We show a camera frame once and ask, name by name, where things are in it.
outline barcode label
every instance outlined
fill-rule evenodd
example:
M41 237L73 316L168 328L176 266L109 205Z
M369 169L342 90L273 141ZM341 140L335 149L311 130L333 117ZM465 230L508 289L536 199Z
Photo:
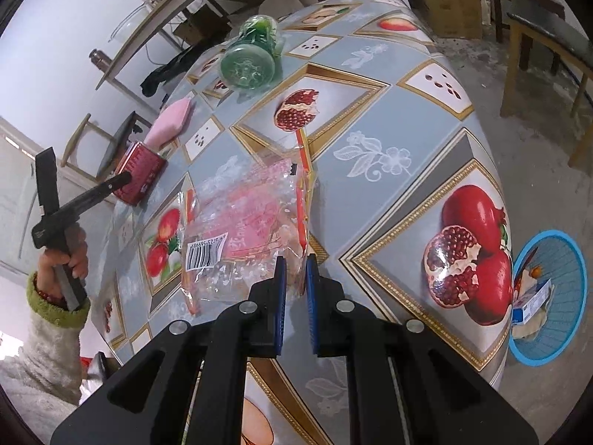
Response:
M228 233L188 244L186 270L208 269L220 261Z

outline blue trash basket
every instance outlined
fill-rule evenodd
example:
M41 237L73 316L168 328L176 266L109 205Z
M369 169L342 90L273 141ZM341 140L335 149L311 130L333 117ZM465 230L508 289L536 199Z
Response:
M534 340L509 340L515 358L529 366L542 366L556 358L572 340L585 311L588 292L585 260L576 242L556 230L539 233L521 250L513 266L513 282L529 267L541 266L538 282L551 279L554 295L547 321Z

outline fruit print tablecloth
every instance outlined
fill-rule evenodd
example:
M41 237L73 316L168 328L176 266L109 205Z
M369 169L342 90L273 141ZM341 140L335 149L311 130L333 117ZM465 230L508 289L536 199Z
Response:
M268 91L224 87L223 44L171 95L192 97L191 119L146 202L116 206L88 279L93 322L126 362L170 321L214 319L226 305L209 302L192 316L179 289L174 227L188 211L179 193L305 138L321 272L387 320L422 319L495 385L509 332L509 221L488 143L449 62L404 0L328 0L280 27L282 68ZM261 433L245 439L348 444L345 370L342 359L312 355L306 301L290 302L282 356L248 368L244 419Z

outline plastic bottle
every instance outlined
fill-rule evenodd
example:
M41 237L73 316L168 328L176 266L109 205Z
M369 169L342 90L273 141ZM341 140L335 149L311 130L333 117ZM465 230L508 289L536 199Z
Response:
M250 17L226 50L220 63L220 76L227 87L254 90L270 83L276 64L278 23L263 14Z

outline red can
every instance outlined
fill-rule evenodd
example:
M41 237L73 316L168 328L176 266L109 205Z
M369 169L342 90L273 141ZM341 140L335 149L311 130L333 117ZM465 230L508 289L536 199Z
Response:
M134 142L117 165L116 174L129 172L132 182L114 192L125 203L135 206L148 193L167 161L142 142Z

